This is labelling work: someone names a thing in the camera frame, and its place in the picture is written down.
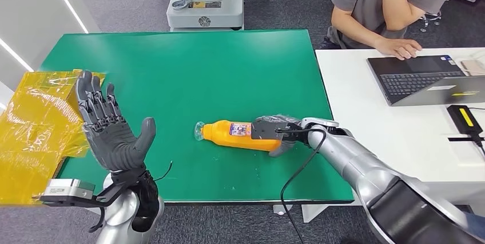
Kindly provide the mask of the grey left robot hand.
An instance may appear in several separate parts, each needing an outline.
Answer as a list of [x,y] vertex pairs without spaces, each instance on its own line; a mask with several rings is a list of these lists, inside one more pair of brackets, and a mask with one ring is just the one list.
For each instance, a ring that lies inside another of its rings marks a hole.
[[141,122],[141,132],[135,136],[122,115],[114,85],[101,90],[100,78],[84,70],[77,78],[75,93],[83,120],[82,129],[98,163],[109,171],[142,168],[156,136],[153,117]]

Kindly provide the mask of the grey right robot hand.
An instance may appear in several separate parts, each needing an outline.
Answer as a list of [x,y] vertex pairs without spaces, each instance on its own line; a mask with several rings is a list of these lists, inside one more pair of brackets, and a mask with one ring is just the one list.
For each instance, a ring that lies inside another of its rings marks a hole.
[[298,140],[296,131],[302,130],[301,120],[287,115],[263,115],[252,123],[251,138],[256,140],[279,141],[275,149],[270,149],[270,157],[279,157],[292,149]]

